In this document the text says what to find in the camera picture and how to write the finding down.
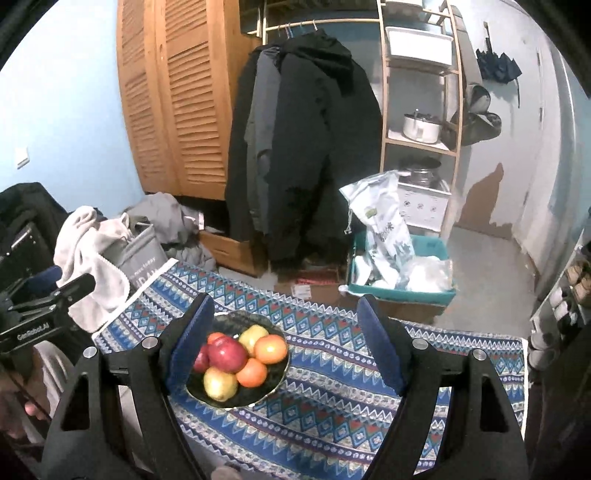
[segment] wooden wardrobe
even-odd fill
[[[257,42],[238,0],[119,0],[119,87],[146,192],[224,199],[236,84]]]

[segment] gray floor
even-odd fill
[[[434,325],[526,338],[535,301],[534,274],[517,244],[453,228],[447,250],[454,261],[457,295]],[[271,272],[253,278],[221,267],[220,273],[264,290],[272,290],[277,281]]]

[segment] hanging bag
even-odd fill
[[[464,74],[464,104],[462,122],[462,146],[473,145],[483,140],[490,140],[501,134],[501,117],[489,112],[491,94],[482,85],[482,76],[472,48],[472,42],[466,31],[462,14],[456,6],[452,6],[452,14],[456,20],[457,42],[460,48],[460,59]],[[458,112],[452,116],[451,124],[445,122],[441,129],[441,141],[449,149],[456,148]]]

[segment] shoe rack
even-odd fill
[[[531,368],[545,369],[544,365],[542,368],[534,366],[533,352],[537,351],[534,356],[538,359],[543,357],[542,352],[546,352],[551,363],[591,322],[591,252],[584,246],[584,233],[583,230],[550,293],[531,316],[532,335],[528,356]]]

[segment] teal plastic bin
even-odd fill
[[[440,238],[432,236],[411,235],[414,252],[418,257],[437,257],[439,260],[447,260],[447,248]],[[357,250],[365,250],[365,232],[358,233],[353,243],[353,258]],[[353,278],[353,262],[349,266],[349,278]],[[375,288],[367,285],[349,284],[349,292],[365,295],[371,294],[377,299],[398,301],[400,303],[424,303],[447,307],[456,296],[456,289],[440,292],[425,293],[420,291],[399,290],[397,288]]]

